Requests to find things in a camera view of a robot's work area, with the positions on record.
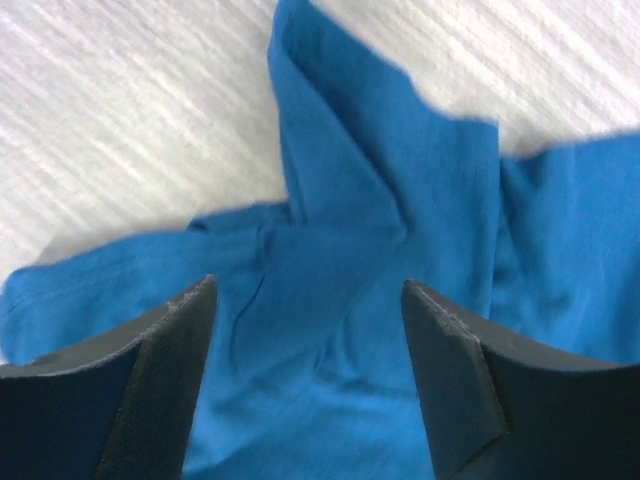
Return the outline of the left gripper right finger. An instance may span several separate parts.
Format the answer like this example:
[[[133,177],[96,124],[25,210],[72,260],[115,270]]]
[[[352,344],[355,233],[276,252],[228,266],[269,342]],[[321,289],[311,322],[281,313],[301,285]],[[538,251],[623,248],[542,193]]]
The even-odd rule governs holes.
[[[402,316],[439,479],[635,479],[639,368],[558,350],[407,282]]]

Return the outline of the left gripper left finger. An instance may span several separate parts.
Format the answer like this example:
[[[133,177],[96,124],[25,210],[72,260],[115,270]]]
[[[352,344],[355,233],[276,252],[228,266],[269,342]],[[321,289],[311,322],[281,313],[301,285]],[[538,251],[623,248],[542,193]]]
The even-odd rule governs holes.
[[[180,478],[215,313],[207,276],[101,335],[3,365],[2,478]]]

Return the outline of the blue t shirt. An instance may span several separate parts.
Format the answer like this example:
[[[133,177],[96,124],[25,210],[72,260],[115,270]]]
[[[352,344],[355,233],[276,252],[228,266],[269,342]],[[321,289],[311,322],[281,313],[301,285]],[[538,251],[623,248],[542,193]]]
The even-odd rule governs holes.
[[[429,479],[406,280],[555,347],[638,360],[637,133],[504,156],[494,125],[425,105],[307,1],[278,4],[268,64],[286,201],[14,272],[10,362],[210,274],[219,316],[186,478]]]

